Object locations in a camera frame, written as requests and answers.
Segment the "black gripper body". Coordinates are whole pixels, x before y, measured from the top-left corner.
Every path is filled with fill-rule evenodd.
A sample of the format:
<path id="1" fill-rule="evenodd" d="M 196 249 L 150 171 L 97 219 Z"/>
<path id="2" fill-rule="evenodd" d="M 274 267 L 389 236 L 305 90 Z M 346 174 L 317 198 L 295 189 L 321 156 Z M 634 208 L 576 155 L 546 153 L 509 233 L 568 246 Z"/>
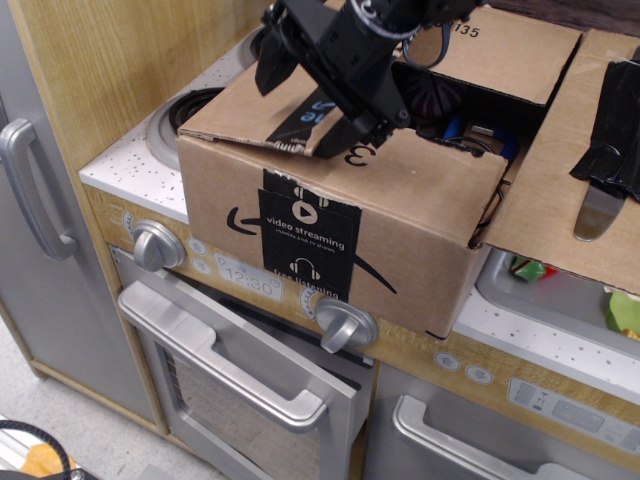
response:
<path id="1" fill-rule="evenodd" d="M 373 146 L 410 123 L 391 74 L 398 44 L 449 20 L 447 1 L 347 1 L 338 10 L 317 1 L 276 1 L 262 17 L 343 115 L 376 117 L 367 143 Z"/>

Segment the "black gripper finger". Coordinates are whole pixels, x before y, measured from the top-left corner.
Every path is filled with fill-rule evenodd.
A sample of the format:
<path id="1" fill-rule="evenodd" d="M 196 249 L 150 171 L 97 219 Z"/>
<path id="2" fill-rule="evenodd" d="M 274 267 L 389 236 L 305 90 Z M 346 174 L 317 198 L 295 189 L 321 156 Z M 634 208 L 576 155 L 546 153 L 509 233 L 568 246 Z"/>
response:
<path id="1" fill-rule="evenodd" d="M 367 144 L 375 126 L 376 117 L 369 112 L 355 117 L 343 115 L 321 138 L 313 155 L 321 159 L 331 159 L 359 143 Z"/>
<path id="2" fill-rule="evenodd" d="M 261 95 L 266 96 L 287 80 L 298 66 L 298 60 L 287 49 L 280 32 L 273 26 L 264 28 L 255 82 Z"/>

